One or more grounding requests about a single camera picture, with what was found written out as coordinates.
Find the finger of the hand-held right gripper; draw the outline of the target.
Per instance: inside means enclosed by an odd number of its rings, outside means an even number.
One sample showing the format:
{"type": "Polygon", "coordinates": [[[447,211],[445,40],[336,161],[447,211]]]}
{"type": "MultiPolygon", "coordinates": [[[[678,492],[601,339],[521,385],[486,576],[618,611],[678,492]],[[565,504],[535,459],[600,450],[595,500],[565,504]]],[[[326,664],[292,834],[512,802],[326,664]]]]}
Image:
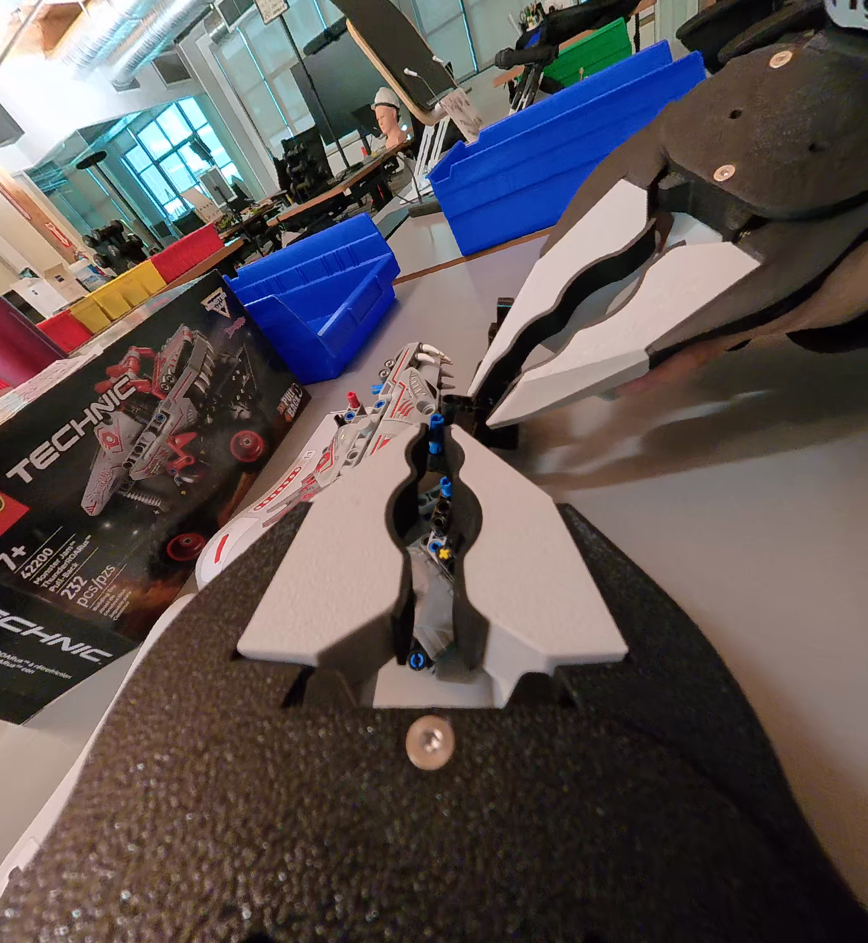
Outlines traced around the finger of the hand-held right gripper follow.
{"type": "Polygon", "coordinates": [[[534,348],[561,332],[584,300],[652,256],[649,200],[646,189],[620,180],[558,242],[546,243],[475,373],[472,397],[498,400],[534,348]]]}
{"type": "Polygon", "coordinates": [[[556,356],[524,371],[487,425],[509,426],[640,378],[650,368],[649,347],[759,264],[729,242],[671,250],[613,316],[579,330],[556,356]]]}

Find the yellow storage bin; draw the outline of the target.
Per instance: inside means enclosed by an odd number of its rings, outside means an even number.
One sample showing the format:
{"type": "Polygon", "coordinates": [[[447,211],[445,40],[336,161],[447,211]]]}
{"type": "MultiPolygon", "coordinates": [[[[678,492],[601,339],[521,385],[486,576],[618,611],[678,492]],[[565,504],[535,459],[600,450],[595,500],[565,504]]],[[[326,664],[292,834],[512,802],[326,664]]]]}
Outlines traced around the yellow storage bin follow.
{"type": "Polygon", "coordinates": [[[109,281],[104,287],[71,303],[69,312],[75,320],[96,334],[166,287],[167,283],[155,264],[147,260],[109,281]]]}

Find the black toy set box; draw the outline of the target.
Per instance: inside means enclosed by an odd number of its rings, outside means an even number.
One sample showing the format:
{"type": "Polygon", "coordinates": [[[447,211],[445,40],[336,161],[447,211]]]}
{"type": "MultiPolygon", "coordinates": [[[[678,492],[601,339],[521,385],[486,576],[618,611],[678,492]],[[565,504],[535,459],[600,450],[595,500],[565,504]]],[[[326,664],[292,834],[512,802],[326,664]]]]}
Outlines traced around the black toy set box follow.
{"type": "Polygon", "coordinates": [[[1,721],[141,643],[308,400],[218,273],[0,399],[1,721]]]}

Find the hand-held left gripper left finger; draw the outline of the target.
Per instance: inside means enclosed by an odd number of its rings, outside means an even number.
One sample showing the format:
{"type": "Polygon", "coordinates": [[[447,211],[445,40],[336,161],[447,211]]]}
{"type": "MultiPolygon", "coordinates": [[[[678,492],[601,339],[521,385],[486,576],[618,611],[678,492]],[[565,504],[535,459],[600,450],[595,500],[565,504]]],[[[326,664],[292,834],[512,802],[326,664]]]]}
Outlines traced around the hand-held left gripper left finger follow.
{"type": "Polygon", "coordinates": [[[411,648],[406,535],[419,520],[427,426],[409,426],[311,502],[240,638],[246,658],[374,674],[411,648]]]}

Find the grey red toy truck model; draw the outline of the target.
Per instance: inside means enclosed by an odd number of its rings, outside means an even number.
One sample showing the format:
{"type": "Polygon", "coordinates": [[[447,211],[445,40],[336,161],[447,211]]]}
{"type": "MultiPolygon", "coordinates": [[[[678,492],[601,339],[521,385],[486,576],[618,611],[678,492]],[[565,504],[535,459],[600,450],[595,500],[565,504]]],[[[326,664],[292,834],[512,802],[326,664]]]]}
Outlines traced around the grey red toy truck model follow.
{"type": "Polygon", "coordinates": [[[348,392],[347,408],[325,416],[326,432],[315,437],[322,452],[315,456],[295,494],[301,502],[312,501],[410,426],[430,428],[426,469],[442,472],[442,476],[419,494],[419,520],[408,532],[416,606],[406,665],[432,674],[441,670],[453,647],[452,576],[458,539],[449,536],[452,482],[443,446],[443,430],[448,424],[441,412],[441,398],[449,394],[444,390],[452,388],[445,383],[451,377],[446,369],[450,363],[439,349],[415,341],[384,362],[379,383],[371,388],[366,404],[348,392]]]}

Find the white instruction booklet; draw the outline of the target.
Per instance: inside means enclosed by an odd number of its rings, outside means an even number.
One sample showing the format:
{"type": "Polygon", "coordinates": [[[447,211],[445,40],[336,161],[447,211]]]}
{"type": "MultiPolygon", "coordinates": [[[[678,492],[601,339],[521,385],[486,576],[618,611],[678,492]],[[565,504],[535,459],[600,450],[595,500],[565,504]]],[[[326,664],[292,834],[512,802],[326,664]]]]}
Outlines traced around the white instruction booklet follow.
{"type": "Polygon", "coordinates": [[[198,578],[191,577],[185,590],[165,607],[133,652],[120,657],[117,666],[99,671],[90,679],[57,698],[26,724],[17,726],[0,721],[0,897],[10,880],[23,872],[36,855],[39,845],[52,828],[82,771],[86,758],[107,714],[115,704],[128,678],[141,664],[150,648],[168,625],[198,591],[204,571],[213,560],[226,566],[224,546],[232,555],[242,552],[243,544],[253,539],[249,518],[271,517],[275,522],[278,503],[286,503],[290,490],[302,484],[309,462],[318,460],[322,443],[330,435],[332,419],[328,413],[321,422],[305,421],[310,431],[306,444],[289,452],[282,446],[273,460],[275,471],[264,470],[267,489],[257,488],[239,510],[233,522],[225,526],[231,538],[211,540],[208,560],[199,565],[198,578]]]}

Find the maroon container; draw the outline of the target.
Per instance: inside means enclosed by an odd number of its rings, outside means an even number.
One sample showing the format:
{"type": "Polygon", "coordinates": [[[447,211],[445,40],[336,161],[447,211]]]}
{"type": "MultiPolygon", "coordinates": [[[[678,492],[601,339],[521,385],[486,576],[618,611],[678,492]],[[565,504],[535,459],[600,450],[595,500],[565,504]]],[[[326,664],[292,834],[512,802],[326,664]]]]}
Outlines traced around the maroon container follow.
{"type": "Polygon", "coordinates": [[[0,380],[27,383],[67,354],[8,301],[0,298],[0,380]]]}

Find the wooden instruction board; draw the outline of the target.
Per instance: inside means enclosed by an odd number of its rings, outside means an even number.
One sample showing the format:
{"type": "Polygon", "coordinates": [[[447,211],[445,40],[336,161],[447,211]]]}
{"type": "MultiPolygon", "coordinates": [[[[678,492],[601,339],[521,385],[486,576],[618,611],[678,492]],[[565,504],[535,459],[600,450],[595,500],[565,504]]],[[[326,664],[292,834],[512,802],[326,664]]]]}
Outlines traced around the wooden instruction board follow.
{"type": "Polygon", "coordinates": [[[412,116],[425,125],[450,119],[467,143],[483,120],[446,61],[389,1],[335,1],[350,34],[412,116]]]}

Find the black monitor screen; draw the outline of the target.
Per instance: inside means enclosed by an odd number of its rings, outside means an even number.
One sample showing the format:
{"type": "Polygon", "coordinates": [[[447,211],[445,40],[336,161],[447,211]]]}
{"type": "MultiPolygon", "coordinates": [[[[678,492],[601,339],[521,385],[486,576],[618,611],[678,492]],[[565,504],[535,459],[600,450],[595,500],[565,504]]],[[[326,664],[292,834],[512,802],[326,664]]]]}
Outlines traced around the black monitor screen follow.
{"type": "Polygon", "coordinates": [[[348,32],[290,71],[325,146],[352,132],[380,139],[371,106],[384,80],[348,32]]]}

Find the green bin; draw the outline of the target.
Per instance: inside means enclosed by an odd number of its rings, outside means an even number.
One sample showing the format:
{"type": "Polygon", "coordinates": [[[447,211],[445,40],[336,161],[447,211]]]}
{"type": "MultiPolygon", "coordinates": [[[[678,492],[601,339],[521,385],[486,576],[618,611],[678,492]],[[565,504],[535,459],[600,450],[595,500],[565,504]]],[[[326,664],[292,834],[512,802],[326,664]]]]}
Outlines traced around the green bin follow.
{"type": "Polygon", "coordinates": [[[569,87],[621,62],[634,53],[623,17],[563,42],[558,57],[543,70],[543,78],[569,87]]]}

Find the blue storage bin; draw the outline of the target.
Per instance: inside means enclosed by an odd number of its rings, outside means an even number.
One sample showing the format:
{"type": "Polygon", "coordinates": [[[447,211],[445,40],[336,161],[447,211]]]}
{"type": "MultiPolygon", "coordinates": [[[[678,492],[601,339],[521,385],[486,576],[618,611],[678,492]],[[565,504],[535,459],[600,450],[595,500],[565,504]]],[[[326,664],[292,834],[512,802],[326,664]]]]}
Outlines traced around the blue storage bin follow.
{"type": "Polygon", "coordinates": [[[298,239],[227,282],[297,379],[341,375],[395,303],[399,264],[368,214],[298,239]]]}
{"type": "Polygon", "coordinates": [[[458,143],[429,181],[463,255],[553,226],[592,171],[705,77],[666,41],[458,143]]]}

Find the red storage bin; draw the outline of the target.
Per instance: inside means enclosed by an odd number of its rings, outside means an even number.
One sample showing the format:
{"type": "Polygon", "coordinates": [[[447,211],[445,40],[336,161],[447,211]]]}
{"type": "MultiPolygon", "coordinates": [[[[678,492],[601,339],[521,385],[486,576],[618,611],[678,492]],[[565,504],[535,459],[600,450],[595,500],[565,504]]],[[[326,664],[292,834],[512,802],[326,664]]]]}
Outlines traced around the red storage bin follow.
{"type": "Polygon", "coordinates": [[[225,248],[214,224],[204,225],[150,256],[133,271],[147,281],[168,285],[225,248]]]}

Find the mannequin head with white helmet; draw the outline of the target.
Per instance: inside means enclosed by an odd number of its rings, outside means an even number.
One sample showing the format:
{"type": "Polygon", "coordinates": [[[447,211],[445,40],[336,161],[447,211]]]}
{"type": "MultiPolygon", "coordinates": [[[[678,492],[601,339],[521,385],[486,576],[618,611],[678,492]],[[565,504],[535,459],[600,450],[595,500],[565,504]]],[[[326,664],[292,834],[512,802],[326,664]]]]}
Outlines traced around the mannequin head with white helmet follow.
{"type": "Polygon", "coordinates": [[[387,150],[408,142],[409,134],[401,118],[401,102],[391,88],[383,86],[378,89],[371,109],[387,150]]]}

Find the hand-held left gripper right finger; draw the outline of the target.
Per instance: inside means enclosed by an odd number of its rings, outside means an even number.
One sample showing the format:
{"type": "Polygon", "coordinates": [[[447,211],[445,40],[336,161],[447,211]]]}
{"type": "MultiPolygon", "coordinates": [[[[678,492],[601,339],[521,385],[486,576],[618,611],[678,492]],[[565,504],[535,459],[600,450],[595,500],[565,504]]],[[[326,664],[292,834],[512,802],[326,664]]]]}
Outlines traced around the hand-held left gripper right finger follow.
{"type": "Polygon", "coordinates": [[[622,660],[628,645],[553,499],[462,428],[443,436],[454,647],[494,706],[527,675],[622,660]]]}

